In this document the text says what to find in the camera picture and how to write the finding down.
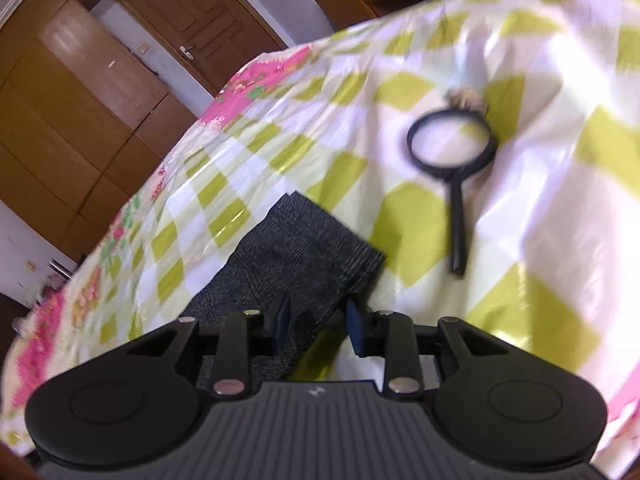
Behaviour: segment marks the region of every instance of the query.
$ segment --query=magnifying glass handle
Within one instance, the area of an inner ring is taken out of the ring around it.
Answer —
[[[464,276],[466,270],[465,211],[462,204],[462,179],[450,181],[451,272]]]

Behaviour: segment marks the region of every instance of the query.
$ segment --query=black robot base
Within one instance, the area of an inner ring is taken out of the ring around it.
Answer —
[[[27,428],[50,480],[600,479],[589,464],[607,419],[587,382],[466,322],[414,326],[343,306],[372,381],[253,384],[250,359],[286,340],[289,300],[180,318],[43,384]],[[419,356],[441,385],[424,390]],[[193,385],[215,355],[207,391]]]

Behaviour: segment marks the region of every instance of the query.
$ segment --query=ribbed black surface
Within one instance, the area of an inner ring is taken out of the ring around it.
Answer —
[[[49,480],[602,480],[587,465],[549,473],[498,471],[452,448],[414,404],[373,383],[266,383],[215,406],[183,446],[143,466],[86,472],[48,463]]]

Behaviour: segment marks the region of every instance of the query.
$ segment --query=dark gray cloth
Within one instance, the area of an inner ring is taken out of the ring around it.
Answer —
[[[183,315],[204,324],[221,323],[230,312],[266,310],[277,295],[289,294],[291,322],[284,348],[277,356],[252,359],[255,381],[282,380],[340,300],[366,290],[383,260],[383,253],[308,198],[300,193],[284,195],[242,238]],[[200,388],[206,386],[212,361],[205,358]]]

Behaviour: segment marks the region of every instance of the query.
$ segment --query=magnifying glass lens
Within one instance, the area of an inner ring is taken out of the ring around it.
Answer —
[[[427,164],[460,166],[482,153],[487,138],[480,124],[458,117],[442,118],[418,129],[413,152]]]

